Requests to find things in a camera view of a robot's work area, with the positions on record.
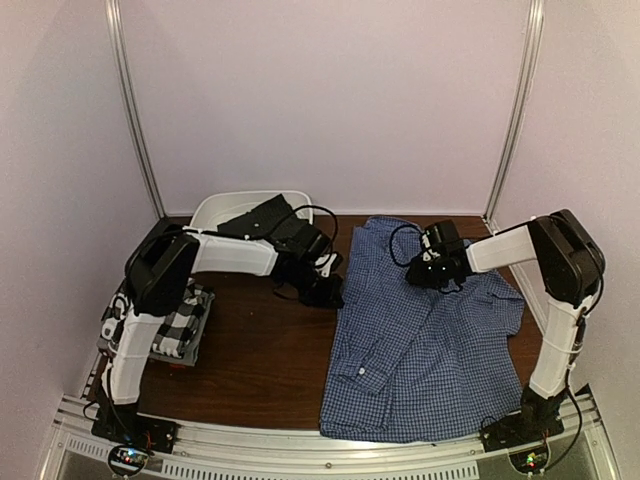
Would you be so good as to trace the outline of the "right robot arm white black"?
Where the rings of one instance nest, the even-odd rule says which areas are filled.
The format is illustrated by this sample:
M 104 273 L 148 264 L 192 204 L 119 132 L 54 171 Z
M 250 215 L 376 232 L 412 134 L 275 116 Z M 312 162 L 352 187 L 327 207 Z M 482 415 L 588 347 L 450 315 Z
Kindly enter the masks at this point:
M 534 371 L 512 422 L 519 440 L 551 430 L 569 395 L 569 377 L 579 357 L 586 321 L 604 291 L 601 249 L 568 209 L 534 217 L 466 244 L 450 221 L 420 233 L 420 251 L 403 264 L 407 282 L 435 290 L 462 286 L 475 274 L 534 261 L 548 296 L 548 319 Z

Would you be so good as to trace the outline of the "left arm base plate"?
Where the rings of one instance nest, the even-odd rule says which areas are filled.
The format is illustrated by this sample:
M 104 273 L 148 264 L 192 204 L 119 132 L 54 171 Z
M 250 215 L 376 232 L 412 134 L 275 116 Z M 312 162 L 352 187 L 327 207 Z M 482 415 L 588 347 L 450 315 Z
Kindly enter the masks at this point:
M 141 450 L 171 454 L 177 436 L 174 421 L 135 415 L 118 419 L 113 412 L 99 411 L 91 433 L 99 438 Z

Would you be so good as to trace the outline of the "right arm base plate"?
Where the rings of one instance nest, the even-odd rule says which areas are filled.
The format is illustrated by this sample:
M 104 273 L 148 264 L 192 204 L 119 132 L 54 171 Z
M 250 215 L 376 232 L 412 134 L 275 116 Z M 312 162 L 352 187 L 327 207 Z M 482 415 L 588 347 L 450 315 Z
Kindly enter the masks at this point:
M 536 426 L 527 423 L 520 413 L 512 413 L 500 420 L 486 416 L 480 424 L 479 438 L 485 452 L 521 447 L 530 443 L 543 443 L 551 436 L 564 432 L 560 419 Z

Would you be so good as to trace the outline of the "blue checked long sleeve shirt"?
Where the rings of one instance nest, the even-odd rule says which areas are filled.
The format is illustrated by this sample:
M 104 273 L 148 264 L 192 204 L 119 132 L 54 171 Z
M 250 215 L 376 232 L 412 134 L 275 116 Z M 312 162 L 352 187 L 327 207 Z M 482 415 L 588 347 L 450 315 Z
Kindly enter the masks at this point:
M 521 327 L 522 295 L 494 271 L 470 277 L 461 290 L 412 286 L 402 266 L 419 250 L 409 222 L 373 216 L 355 228 L 323 436 L 438 442 L 518 408 L 522 388 L 508 340 Z

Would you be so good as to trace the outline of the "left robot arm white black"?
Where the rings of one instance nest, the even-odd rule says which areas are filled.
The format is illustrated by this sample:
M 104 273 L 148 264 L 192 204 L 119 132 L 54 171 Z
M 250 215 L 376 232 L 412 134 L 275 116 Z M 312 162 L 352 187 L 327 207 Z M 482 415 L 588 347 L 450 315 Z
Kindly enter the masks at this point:
M 98 403 L 106 429 L 123 444 L 144 433 L 140 383 L 165 320 L 177 314 L 192 277 L 224 272 L 291 286 L 308 307 L 340 309 L 342 257 L 335 238 L 295 213 L 268 222 L 233 219 L 212 229 L 160 221 L 134 250 L 101 336 L 110 360 Z

